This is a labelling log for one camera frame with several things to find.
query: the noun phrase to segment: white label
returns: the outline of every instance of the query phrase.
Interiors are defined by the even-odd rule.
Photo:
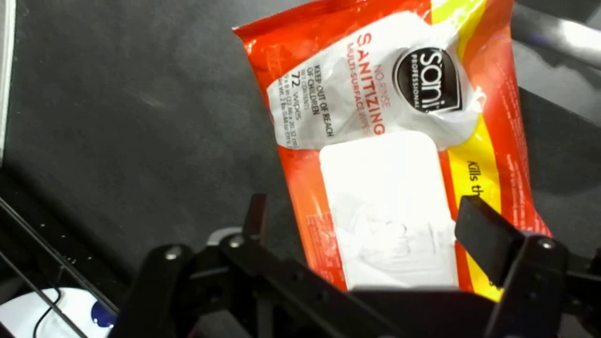
[[[331,144],[320,161],[350,288],[457,286],[455,221],[431,136]]]
[[[455,55],[457,25],[416,12],[376,20],[269,87],[277,140],[322,147],[399,129],[425,131],[438,147],[467,140],[480,99]]]

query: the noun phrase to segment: package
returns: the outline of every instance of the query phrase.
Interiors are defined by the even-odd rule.
[[[341,288],[498,298],[455,241],[463,194],[549,234],[532,200],[510,0],[314,0],[236,27],[309,264]]]

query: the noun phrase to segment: black logo circle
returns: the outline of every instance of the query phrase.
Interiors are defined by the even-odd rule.
[[[393,80],[416,110],[452,112],[463,108],[461,76],[446,48],[423,46],[403,54],[393,67]]]

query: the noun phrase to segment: orange package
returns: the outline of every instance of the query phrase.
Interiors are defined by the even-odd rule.
[[[326,279],[341,288],[350,279],[320,157],[333,144],[429,134],[450,217],[463,194],[480,194],[521,230],[549,234],[532,200],[512,9],[512,0],[314,0],[236,27],[271,108],[307,260]],[[414,140],[406,151],[420,157]],[[459,243],[452,255],[455,285],[500,296]]]

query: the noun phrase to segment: black machine part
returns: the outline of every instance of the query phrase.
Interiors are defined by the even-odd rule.
[[[83,239],[85,236],[53,209],[20,174],[3,168],[0,283],[3,290],[8,292],[3,296],[35,290],[78,335],[85,335],[42,288],[87,288],[110,313],[119,313],[128,290],[128,277],[108,264],[110,258],[102,255],[95,241]]]
[[[266,198],[252,198],[245,228],[221,230],[202,253],[177,243],[151,251],[113,335],[207,335],[200,316],[224,309],[239,331],[262,338],[545,338],[564,311],[600,335],[600,255],[525,236],[480,196],[463,198],[457,238],[504,286],[500,301],[459,290],[339,290],[262,245]]]

